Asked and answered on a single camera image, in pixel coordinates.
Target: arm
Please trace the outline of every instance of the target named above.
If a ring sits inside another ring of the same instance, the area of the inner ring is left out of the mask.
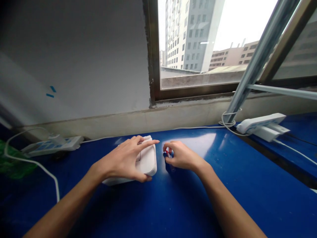
[[[79,183],[42,217],[24,237],[66,237],[83,212],[97,186],[106,178],[121,177],[151,181],[152,178],[136,170],[135,161],[139,152],[159,143],[137,136],[126,140],[109,154],[94,163]]]
[[[165,143],[163,151],[167,147],[174,151],[174,158],[165,158],[168,164],[192,170],[202,181],[225,237],[266,237],[209,163],[180,141]]]

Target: left hand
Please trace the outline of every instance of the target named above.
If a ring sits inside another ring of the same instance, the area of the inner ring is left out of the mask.
[[[135,167],[137,155],[145,148],[159,143],[158,140],[144,141],[142,136],[133,136],[120,144],[106,156],[102,157],[91,167],[98,174],[100,181],[110,177],[127,178],[139,182],[151,181],[152,177],[139,172]]]

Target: sky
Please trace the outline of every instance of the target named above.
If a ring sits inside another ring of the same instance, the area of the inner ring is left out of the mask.
[[[160,50],[165,50],[165,2],[158,0]],[[230,48],[231,42],[232,47],[239,43],[241,46],[244,38],[245,43],[259,40],[276,3],[277,0],[225,0],[214,51]]]

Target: building window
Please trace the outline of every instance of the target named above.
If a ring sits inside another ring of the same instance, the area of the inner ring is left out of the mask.
[[[186,3],[186,11],[185,12],[188,12],[188,7],[189,7],[189,1]]]

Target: hand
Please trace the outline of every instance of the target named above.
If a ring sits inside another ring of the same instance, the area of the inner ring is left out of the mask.
[[[172,159],[166,157],[165,161],[174,167],[192,170],[197,173],[197,170],[199,170],[201,166],[209,165],[203,158],[189,149],[181,141],[165,143],[163,147],[164,152],[167,147],[174,151],[174,157]]]
[[[110,177],[119,177],[138,180],[139,182],[151,181],[152,177],[139,172],[135,167],[137,155],[145,148],[159,143],[158,140],[144,141],[142,136],[132,137],[120,144],[106,156],[93,164],[92,170],[98,174],[100,181]]]

